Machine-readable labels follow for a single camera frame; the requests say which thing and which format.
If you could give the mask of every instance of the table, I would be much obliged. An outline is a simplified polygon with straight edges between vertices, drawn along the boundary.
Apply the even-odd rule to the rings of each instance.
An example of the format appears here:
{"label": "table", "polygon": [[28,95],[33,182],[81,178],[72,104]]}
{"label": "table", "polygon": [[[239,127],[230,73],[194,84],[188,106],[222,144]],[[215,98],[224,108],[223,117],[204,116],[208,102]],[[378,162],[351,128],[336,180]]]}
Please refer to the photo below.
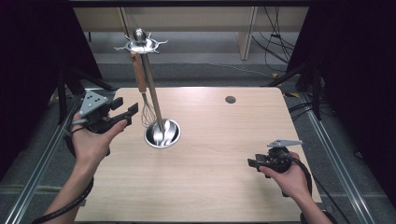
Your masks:
{"label": "table", "polygon": [[[76,221],[296,221],[301,213],[274,180],[248,167],[277,138],[298,140],[278,88],[158,88],[163,118],[180,125],[169,148],[144,140],[138,89],[119,89],[124,105],[138,102],[132,125],[111,143]],[[225,101],[236,99],[234,104]],[[289,147],[306,162],[301,146]],[[314,184],[313,198],[320,203]]]}

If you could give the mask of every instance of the person's left hand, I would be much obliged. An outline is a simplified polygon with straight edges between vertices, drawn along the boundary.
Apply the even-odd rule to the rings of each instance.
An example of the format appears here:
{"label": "person's left hand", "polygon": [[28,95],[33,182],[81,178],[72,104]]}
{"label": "person's left hand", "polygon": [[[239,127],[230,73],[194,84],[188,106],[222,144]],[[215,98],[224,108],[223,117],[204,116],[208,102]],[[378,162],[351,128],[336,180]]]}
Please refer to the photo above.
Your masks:
{"label": "person's left hand", "polygon": [[[75,114],[73,120],[81,119],[79,113]],[[127,120],[121,120],[105,133],[91,133],[82,128],[81,125],[74,125],[71,128],[72,141],[76,151],[77,164],[88,165],[96,168],[106,156],[109,145],[113,138],[121,133],[127,124]]]}

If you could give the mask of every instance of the floor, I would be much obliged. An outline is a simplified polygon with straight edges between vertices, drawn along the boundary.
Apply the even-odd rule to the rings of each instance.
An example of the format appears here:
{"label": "floor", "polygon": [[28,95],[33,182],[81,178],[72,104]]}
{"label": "floor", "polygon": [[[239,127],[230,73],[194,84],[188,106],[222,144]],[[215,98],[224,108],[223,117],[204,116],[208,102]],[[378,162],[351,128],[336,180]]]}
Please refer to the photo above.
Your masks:
{"label": "floor", "polygon": [[[265,39],[255,33],[256,39],[266,46]],[[295,43],[298,34],[283,34],[288,42]],[[265,86],[274,76],[283,75],[287,65],[276,57],[265,54],[252,42],[247,61],[241,61],[235,33],[155,33],[152,38],[168,40],[160,46],[160,54],[150,54],[150,63],[157,86]],[[127,40],[121,33],[92,33],[92,52],[101,69],[104,81],[117,87],[132,87],[134,76],[130,57],[126,51],[117,51]],[[270,44],[270,49],[286,58],[280,46]],[[287,94],[288,108],[310,101],[310,92],[297,92],[294,85],[298,76],[282,83]],[[309,107],[302,106],[290,112],[294,125],[308,158],[312,174],[329,191],[331,197],[347,216],[350,223],[394,223],[395,208],[375,181],[364,159],[354,154],[355,147],[338,121],[336,114],[322,97],[317,121]],[[40,120],[35,135],[0,182],[0,221],[6,222],[14,212],[24,186],[36,179],[36,189],[31,198],[25,199],[20,223],[30,223],[46,209],[53,197],[67,179],[74,165],[74,159],[61,142],[49,146],[52,135],[58,132],[59,108],[56,99],[50,102],[47,113]],[[35,168],[49,147],[56,148],[47,157],[48,165],[41,176],[34,176]],[[319,188],[324,209],[338,221],[346,223],[325,190]]]}

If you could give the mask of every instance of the desk panel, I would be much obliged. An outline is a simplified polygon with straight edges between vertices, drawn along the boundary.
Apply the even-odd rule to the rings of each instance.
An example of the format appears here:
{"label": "desk panel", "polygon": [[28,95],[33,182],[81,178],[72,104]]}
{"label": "desk panel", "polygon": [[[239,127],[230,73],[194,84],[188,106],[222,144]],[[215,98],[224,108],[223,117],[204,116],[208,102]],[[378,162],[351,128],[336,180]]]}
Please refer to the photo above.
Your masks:
{"label": "desk panel", "polygon": [[[124,105],[138,102],[133,124],[117,136],[100,165],[77,221],[296,221],[301,213],[274,180],[248,167],[277,138],[298,139],[277,88],[159,88],[163,118],[181,128],[165,149],[144,140],[138,89],[120,89]],[[225,101],[236,98],[234,104]],[[307,165],[301,146],[298,152]],[[314,186],[313,197],[320,202]]]}

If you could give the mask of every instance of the background table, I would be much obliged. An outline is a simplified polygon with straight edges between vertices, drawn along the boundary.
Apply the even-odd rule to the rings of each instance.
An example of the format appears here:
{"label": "background table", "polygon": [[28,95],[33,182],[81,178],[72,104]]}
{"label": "background table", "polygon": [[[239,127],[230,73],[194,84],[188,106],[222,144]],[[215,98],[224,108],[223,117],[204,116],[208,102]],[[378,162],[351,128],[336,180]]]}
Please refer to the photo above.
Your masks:
{"label": "background table", "polygon": [[[150,147],[140,121],[141,94],[118,90],[124,105],[115,112],[136,102],[140,111],[113,140],[77,221],[299,220],[295,202],[247,162],[266,154],[277,138],[298,139],[279,89],[160,88],[157,94],[163,118],[180,125],[180,139],[169,148]],[[227,96],[236,102],[228,104]],[[289,150],[307,165],[301,146]],[[315,186],[313,198],[320,203]]]}

